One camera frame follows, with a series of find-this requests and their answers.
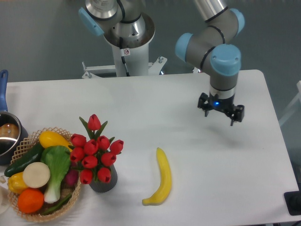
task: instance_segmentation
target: white table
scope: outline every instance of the white table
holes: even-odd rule
[[[61,127],[86,135],[79,116],[109,123],[108,137],[125,141],[114,189],[89,186],[56,226],[237,226],[300,220],[290,216],[284,192],[298,190],[263,74],[241,71],[235,104],[242,123],[197,108],[209,76],[177,74],[9,83],[7,103],[29,133]],[[169,159],[173,188],[160,206],[142,206],[160,182],[156,148]],[[1,225],[27,226],[9,209]]]

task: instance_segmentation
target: blue joint cap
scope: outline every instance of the blue joint cap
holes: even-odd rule
[[[175,45],[175,54],[179,57],[182,61],[186,62],[186,51],[187,46],[190,41],[190,38],[193,34],[185,33],[183,34],[177,41]]]
[[[210,63],[217,73],[233,76],[241,68],[241,53],[236,46],[222,44],[212,50]]]
[[[96,36],[101,36],[104,32],[93,18],[82,8],[79,9],[79,16],[86,28]]]
[[[241,30],[244,28],[244,26],[245,26],[245,23],[246,23],[245,22],[245,18],[244,18],[244,15],[241,12],[239,12],[238,9],[231,8],[230,11],[232,11],[236,15],[236,17],[237,17],[237,20],[238,20],[238,31],[237,31],[236,35],[238,35],[241,32]]]

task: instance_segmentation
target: pot handle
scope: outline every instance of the pot handle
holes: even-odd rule
[[[8,71],[2,70],[0,72],[0,111],[7,112],[8,105],[6,103],[6,86],[8,83]]]

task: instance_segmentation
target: banana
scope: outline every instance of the banana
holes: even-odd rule
[[[148,205],[160,205],[165,199],[168,197],[171,186],[172,186],[172,178],[171,178],[171,170],[169,167],[169,163],[164,151],[161,148],[157,148],[157,160],[161,173],[161,183],[157,191],[147,199],[142,200],[142,204],[144,206]]]

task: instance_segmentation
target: yellow bell pepper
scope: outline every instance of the yellow bell pepper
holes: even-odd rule
[[[8,189],[11,192],[21,194],[28,186],[23,181],[23,172],[16,173],[8,178]]]

